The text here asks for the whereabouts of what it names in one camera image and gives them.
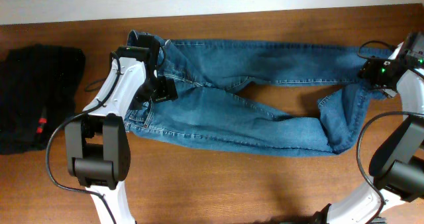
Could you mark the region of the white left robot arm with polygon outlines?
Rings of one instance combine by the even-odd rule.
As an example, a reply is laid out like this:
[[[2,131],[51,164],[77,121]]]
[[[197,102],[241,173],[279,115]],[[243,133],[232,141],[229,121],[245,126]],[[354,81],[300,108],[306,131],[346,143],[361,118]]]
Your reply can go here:
[[[135,223],[125,179],[131,151],[125,115],[143,103],[177,99],[173,80],[159,76],[165,52],[150,35],[111,53],[111,70],[82,114],[65,125],[68,172],[95,204],[101,223]]]

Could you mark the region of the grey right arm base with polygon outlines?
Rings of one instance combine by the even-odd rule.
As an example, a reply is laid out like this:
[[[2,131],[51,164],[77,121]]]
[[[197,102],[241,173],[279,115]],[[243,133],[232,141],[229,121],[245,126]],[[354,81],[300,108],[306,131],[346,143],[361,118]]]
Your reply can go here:
[[[307,221],[300,222],[282,222],[280,224],[308,224]],[[384,217],[376,217],[370,224],[388,224],[386,218]]]

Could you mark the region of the blue denim jeans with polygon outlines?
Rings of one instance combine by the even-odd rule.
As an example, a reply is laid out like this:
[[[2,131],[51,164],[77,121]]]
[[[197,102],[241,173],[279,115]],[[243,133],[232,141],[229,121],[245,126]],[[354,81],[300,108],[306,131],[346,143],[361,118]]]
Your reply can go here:
[[[174,80],[178,98],[128,110],[128,132],[189,148],[292,157],[337,155],[354,146],[370,101],[382,98],[358,72],[367,57],[391,54],[267,41],[161,39],[160,44],[159,73]],[[339,90],[317,101],[318,117],[295,117],[240,97],[251,83]]]

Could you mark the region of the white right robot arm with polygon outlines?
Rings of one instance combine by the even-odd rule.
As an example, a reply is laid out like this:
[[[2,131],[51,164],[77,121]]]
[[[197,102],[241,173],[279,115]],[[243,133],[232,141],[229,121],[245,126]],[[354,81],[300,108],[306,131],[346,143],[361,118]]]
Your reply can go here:
[[[387,96],[401,97],[401,125],[374,153],[365,182],[348,197],[314,213],[312,224],[385,223],[384,211],[423,197],[423,33],[411,32],[389,58],[368,57],[360,78]]]

